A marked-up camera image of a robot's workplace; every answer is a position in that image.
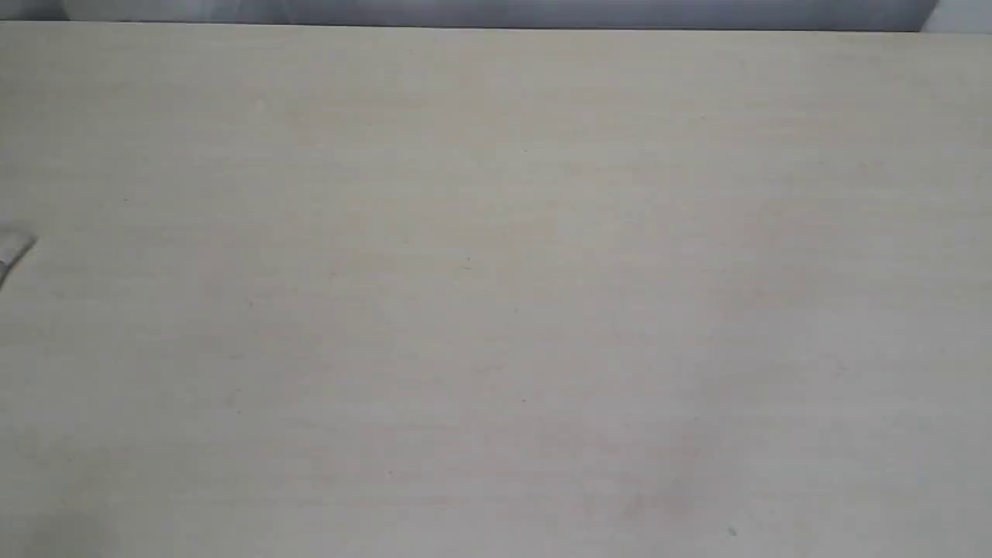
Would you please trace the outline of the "wide wooden paint brush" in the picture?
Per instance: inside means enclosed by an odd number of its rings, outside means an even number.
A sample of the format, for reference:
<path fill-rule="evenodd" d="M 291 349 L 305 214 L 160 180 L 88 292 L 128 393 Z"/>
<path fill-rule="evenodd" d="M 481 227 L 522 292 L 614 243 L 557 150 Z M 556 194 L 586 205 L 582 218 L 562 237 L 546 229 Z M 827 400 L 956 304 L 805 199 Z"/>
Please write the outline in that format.
<path fill-rule="evenodd" d="M 31 250 L 36 237 L 31 232 L 17 227 L 2 227 L 1 229 L 1 269 L 0 282 L 3 287 L 7 277 L 15 265 Z"/>

